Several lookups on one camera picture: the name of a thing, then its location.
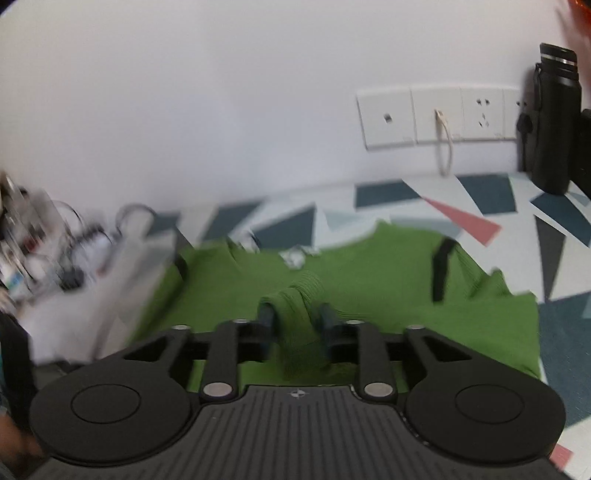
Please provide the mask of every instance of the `electrical outlet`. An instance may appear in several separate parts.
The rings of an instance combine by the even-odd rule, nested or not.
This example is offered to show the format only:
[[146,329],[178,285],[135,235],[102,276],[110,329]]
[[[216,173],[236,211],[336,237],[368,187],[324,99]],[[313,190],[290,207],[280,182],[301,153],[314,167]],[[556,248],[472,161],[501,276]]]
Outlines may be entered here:
[[494,140],[503,138],[503,90],[466,87],[462,90],[464,138]]
[[517,138],[517,120],[522,112],[529,113],[533,108],[533,92],[523,92],[517,88],[503,89],[504,125],[503,137],[515,140]]
[[417,140],[419,142],[447,141],[446,134],[437,126],[435,110],[445,116],[453,140],[461,140],[464,127],[462,94],[457,87],[415,87],[413,108]]
[[360,92],[357,104],[368,150],[414,143],[413,103],[408,88]]

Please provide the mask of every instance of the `white wall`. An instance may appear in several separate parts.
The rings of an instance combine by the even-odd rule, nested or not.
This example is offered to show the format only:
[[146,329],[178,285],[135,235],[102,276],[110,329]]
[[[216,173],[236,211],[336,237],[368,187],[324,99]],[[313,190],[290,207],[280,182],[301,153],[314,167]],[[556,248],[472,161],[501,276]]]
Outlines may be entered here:
[[[0,18],[0,166],[109,213],[435,173],[432,145],[365,151],[355,92],[518,86],[541,41],[572,43],[563,1],[18,0]],[[515,159],[463,144],[455,171]]]

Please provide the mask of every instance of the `geometric patterned floor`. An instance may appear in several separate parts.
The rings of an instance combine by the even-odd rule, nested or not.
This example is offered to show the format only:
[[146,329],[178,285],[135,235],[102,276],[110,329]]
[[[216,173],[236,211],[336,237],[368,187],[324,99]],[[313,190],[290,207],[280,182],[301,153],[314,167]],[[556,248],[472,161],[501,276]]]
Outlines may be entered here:
[[369,235],[378,220],[455,238],[485,271],[502,270],[513,293],[536,295],[545,380],[567,410],[556,456],[570,476],[589,479],[591,201],[574,184],[565,196],[524,174],[324,187],[163,213],[147,235],[175,229],[179,248],[250,233],[262,248],[328,248]]

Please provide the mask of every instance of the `dark blue triangle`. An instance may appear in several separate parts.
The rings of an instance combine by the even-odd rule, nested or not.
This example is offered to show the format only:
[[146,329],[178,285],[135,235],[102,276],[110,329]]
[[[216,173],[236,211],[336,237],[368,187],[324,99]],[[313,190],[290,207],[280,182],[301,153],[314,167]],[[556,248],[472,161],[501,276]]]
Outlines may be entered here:
[[156,235],[157,233],[175,229],[180,216],[180,212],[156,214],[146,236]]
[[220,207],[201,240],[215,240],[229,235],[236,225],[242,222],[260,204],[261,202],[251,202]]
[[483,215],[516,212],[513,188],[506,174],[457,178]]
[[418,198],[420,198],[420,195],[402,180],[387,183],[369,183],[356,187],[355,208]]
[[542,193],[531,203],[589,246],[591,225],[567,197]]
[[286,249],[296,245],[310,247],[316,208],[310,208],[254,232],[261,248]]
[[560,265],[564,247],[564,234],[538,217],[535,218],[535,225],[538,229],[538,242],[540,243],[544,298],[547,299],[552,293],[552,287]]
[[539,305],[542,363],[566,407],[567,427],[591,416],[591,322],[581,318],[588,296]]

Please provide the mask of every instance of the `green sweater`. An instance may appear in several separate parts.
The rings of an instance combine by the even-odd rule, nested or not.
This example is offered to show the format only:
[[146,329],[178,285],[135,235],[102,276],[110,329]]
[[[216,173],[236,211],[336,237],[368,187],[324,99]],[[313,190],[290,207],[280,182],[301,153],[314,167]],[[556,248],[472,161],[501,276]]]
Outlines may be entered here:
[[[500,271],[487,275],[457,244],[443,299],[433,301],[439,233],[379,223],[372,236],[308,256],[290,270],[276,250],[245,251],[230,242],[187,249],[188,276],[171,268],[132,340],[177,324],[207,332],[224,320],[254,319],[261,302],[281,320],[281,339],[268,362],[241,365],[246,384],[342,384],[350,365],[330,365],[313,328],[328,302],[344,319],[363,319],[383,332],[421,324],[534,377],[539,377],[538,312],[533,294],[512,295]],[[199,386],[200,365],[190,388]]]

